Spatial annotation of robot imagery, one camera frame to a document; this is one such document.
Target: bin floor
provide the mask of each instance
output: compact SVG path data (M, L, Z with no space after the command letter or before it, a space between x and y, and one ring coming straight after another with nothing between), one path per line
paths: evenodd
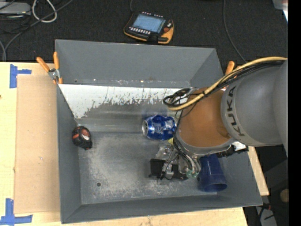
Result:
M195 178L158 185L148 177L148 162L164 142L142 133L91 132L91 137L92 149L79 148L82 204L209 195L198 189Z

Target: black object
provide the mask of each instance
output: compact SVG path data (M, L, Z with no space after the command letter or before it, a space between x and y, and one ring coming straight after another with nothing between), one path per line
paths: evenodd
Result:
M227 151L216 153L216 155L217 155L218 158L221 158L221 157L228 157L228 156L231 156L231 155L236 154L236 153L240 154L240 153L248 152L248 151L249 151L248 146L245 149L235 151L234 145L231 145L231 147Z
M85 150L92 148L90 131L84 126L78 126L72 132L72 142Z
M156 13L136 11L123 32L140 41L168 44L174 33L174 23L172 19Z
M160 179L163 179L165 177L165 173L162 172L162 168L164 166L164 164L166 163L165 160L162 159L156 159L156 158L152 158L150 160L150 175L149 177L157 177ZM188 179L188 177L186 176L186 174L182 174L179 172L178 170L178 165L177 164L172 164L172 171L174 172L173 178L177 178L180 180L186 180Z

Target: blue tape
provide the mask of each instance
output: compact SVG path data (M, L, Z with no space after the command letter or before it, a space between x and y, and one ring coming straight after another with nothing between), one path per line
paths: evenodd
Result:
M18 70L17 66L13 64L10 65L10 77L9 77L9 88L16 88L17 87L17 75L18 74L31 74L31 70L22 69Z
M14 200L7 198L5 200L5 207L5 216L1 216L0 225L14 226L15 224L26 224L32 222L32 215L15 217Z

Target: wooden table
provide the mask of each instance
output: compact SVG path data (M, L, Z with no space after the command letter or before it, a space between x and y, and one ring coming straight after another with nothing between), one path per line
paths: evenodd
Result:
M16 165L16 112L17 112L17 88L9 88L10 64L18 67L18 69L31 69L33 75L45 77L45 83L52 85L52 81L48 74L41 68L38 63L0 63L0 137L2 143L0 146L0 216L5 214L5 199L14 199L15 192L15 165ZM54 68L53 64L48 64L50 68ZM26 78L32 80L33 75L18 75L18 78ZM254 148L250 148L249 157L254 175L257 181L259 191L262 196L269 195L266 182ZM25 216L33 214L32 223L28 225L46 225L58 226L60 222L60 212L55 211L39 211L16 216ZM89 226L246 226L246 218L243 208L229 208L222 210L206 210L197 212L177 213L160 216L148 216L137 218L125 218L106 220L98 222L76 223L70 225L89 225Z

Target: tape measure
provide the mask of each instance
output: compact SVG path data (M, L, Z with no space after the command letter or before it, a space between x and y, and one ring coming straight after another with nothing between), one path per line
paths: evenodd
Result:
M76 146L89 150L92 148L90 131L84 126L78 126L72 132L72 142Z

